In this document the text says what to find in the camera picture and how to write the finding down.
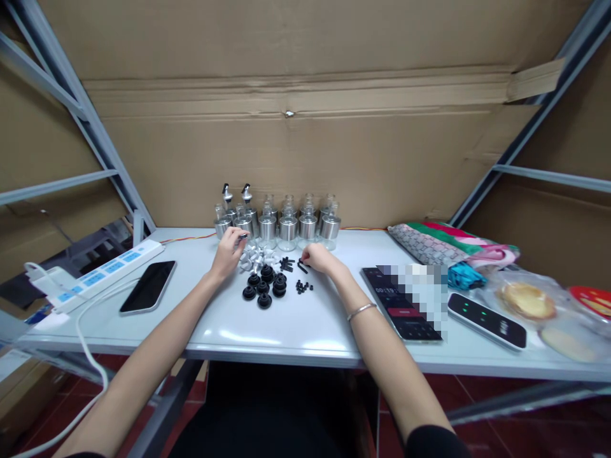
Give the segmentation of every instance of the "white cable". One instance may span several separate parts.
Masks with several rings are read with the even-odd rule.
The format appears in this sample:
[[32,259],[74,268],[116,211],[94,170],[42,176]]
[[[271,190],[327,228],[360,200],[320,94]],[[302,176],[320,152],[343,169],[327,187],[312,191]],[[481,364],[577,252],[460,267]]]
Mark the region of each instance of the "white cable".
[[[53,277],[51,277],[51,275],[49,275],[46,272],[44,268],[40,267],[38,264],[28,262],[24,264],[24,267],[28,271],[30,271],[28,267],[33,267],[34,269],[42,272],[45,277],[48,277],[60,289],[64,290],[67,293],[76,295],[77,297],[80,297],[81,299],[85,301],[89,301],[88,298],[85,298],[84,296],[80,296],[78,293],[75,293],[74,291],[60,285],[57,281],[55,281]],[[122,285],[118,285],[117,287],[111,289],[110,291],[107,291],[106,294],[103,294],[102,296],[96,298],[91,304],[87,305],[85,309],[81,312],[81,314],[76,318],[76,322],[75,322],[76,335],[78,336],[78,340],[81,342],[81,346],[83,347],[83,350],[85,351],[85,356],[87,357],[87,360],[100,373],[100,376],[102,377],[102,391],[96,397],[94,397],[90,401],[90,403],[87,404],[83,410],[81,410],[81,412],[76,416],[76,418],[72,420],[72,422],[68,426],[66,426],[66,428],[61,433],[59,433],[56,437],[54,437],[53,439],[51,439],[48,442],[45,442],[42,445],[39,445],[38,447],[34,447],[31,450],[15,455],[12,458],[31,458],[35,455],[38,455],[41,452],[44,452],[48,448],[53,447],[60,440],[66,437],[70,433],[70,431],[74,429],[74,427],[79,423],[79,421],[83,419],[83,417],[87,414],[87,412],[89,412],[89,410],[95,405],[98,399],[100,399],[104,395],[104,393],[108,389],[108,374],[106,373],[106,370],[104,370],[104,368],[94,359],[93,355],[91,355],[91,352],[89,351],[89,347],[87,346],[87,343],[85,341],[85,336],[83,336],[83,332],[81,331],[81,326],[80,326],[81,319],[83,318],[85,313],[87,313],[87,311],[91,309],[95,304],[102,302],[103,300],[106,300],[109,297],[114,296],[115,294],[121,293],[122,291],[125,291],[126,289],[131,288],[132,283],[137,282],[139,279],[140,278],[130,280],[126,283],[123,283]]]

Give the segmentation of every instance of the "oil dispenser bottle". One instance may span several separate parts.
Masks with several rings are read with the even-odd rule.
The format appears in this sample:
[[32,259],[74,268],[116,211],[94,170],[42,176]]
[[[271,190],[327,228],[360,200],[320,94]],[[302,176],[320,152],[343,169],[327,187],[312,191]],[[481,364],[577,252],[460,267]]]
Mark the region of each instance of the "oil dispenser bottle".
[[272,206],[269,201],[263,205],[263,214],[259,218],[259,248],[276,248],[276,217],[272,215]]
[[214,211],[216,212],[214,229],[216,229],[216,236],[220,240],[223,238],[223,234],[227,231],[229,226],[232,225],[232,221],[231,217],[227,216],[227,212],[225,211],[225,208],[223,208],[223,204],[216,204],[214,206]]
[[314,206],[314,194],[312,193],[307,193],[306,195],[304,195],[304,203],[301,205],[300,215],[304,214],[304,210],[308,206],[314,209],[314,216],[316,216],[316,207]]
[[322,243],[329,251],[333,251],[337,247],[337,235],[342,220],[338,215],[339,203],[332,202],[329,212],[322,217],[320,226],[320,243]]
[[320,233],[320,226],[323,224],[323,216],[329,213],[331,204],[335,200],[335,194],[327,194],[320,205],[320,214],[318,215],[318,225],[316,227],[316,235]]
[[272,216],[276,219],[276,226],[278,224],[278,209],[274,205],[274,195],[273,194],[265,194],[265,201],[269,202],[272,206]]
[[244,189],[242,189],[242,199],[244,199],[244,208],[246,209],[246,215],[250,216],[253,222],[253,229],[255,233],[253,234],[253,239],[256,239],[259,236],[259,225],[257,224],[257,211],[256,208],[250,205],[250,201],[253,200],[253,195],[250,193],[250,184],[246,183],[244,185]]
[[234,195],[229,192],[229,184],[225,183],[223,186],[223,202],[225,203],[225,214],[231,218],[231,221],[235,220],[235,209],[230,205]]
[[256,248],[256,243],[253,242],[254,240],[253,232],[254,231],[253,231],[252,218],[246,215],[246,208],[242,204],[237,204],[235,206],[235,211],[236,211],[236,215],[235,215],[235,220],[234,220],[234,226],[240,229],[243,229],[243,230],[247,230],[249,234],[248,234],[248,243],[246,245],[251,248]]
[[299,242],[297,245],[303,249],[310,243],[316,242],[316,222],[317,217],[314,216],[314,206],[308,205],[302,210],[303,215],[299,217]]
[[279,234],[278,248],[282,251],[293,251],[297,246],[297,218],[292,205],[285,205],[282,209]]
[[284,211],[284,209],[287,207],[291,207],[293,209],[293,216],[297,217],[297,215],[295,214],[295,198],[292,194],[287,194],[284,196],[284,204],[282,206],[282,211]]

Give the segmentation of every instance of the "black phone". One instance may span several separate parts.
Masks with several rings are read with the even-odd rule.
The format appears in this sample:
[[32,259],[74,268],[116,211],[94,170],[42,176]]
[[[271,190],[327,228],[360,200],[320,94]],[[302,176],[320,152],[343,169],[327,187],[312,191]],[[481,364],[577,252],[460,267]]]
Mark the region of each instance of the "black phone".
[[123,302],[119,314],[132,315],[155,310],[159,306],[161,297],[175,268],[176,261],[149,265],[136,283],[136,287]]
[[410,295],[399,292],[387,275],[377,267],[364,268],[361,273],[376,299],[378,308],[403,340],[443,342],[441,335],[408,299]]

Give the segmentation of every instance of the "red tile floor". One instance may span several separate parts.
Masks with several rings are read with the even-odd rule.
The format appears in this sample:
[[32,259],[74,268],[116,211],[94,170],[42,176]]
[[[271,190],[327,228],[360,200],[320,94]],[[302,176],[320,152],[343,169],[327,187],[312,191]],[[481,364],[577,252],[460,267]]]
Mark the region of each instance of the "red tile floor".
[[[98,360],[118,370],[127,357],[101,355]],[[536,383],[536,380],[427,375],[442,407],[452,410],[482,399]],[[28,450],[53,438],[99,392],[99,387],[78,377],[69,377],[58,395],[46,406],[14,453]],[[206,400],[206,382],[196,382],[178,423],[165,445],[167,457],[189,420]],[[146,407],[128,435],[118,456],[127,456],[153,408]],[[474,458],[479,457],[611,457],[611,396],[524,412],[513,417],[480,421],[455,428]],[[40,457],[50,457],[58,446]],[[379,458],[402,457],[400,440],[388,406],[380,406]]]

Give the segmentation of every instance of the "hand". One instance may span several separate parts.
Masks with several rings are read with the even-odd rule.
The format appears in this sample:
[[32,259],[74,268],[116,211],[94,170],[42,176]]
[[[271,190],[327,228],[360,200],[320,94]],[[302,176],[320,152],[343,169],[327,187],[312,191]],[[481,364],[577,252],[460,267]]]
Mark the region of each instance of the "hand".
[[223,234],[223,238],[218,243],[216,256],[210,268],[211,274],[219,277],[221,280],[225,280],[227,276],[235,270],[240,260],[240,256],[242,256],[242,252],[244,251],[244,247],[248,242],[248,239],[242,239],[239,245],[235,246],[237,238],[240,235],[248,233],[248,231],[236,227],[227,229]]
[[333,270],[343,267],[344,264],[321,244],[309,244],[301,255],[305,265],[315,268],[319,272],[329,274]]

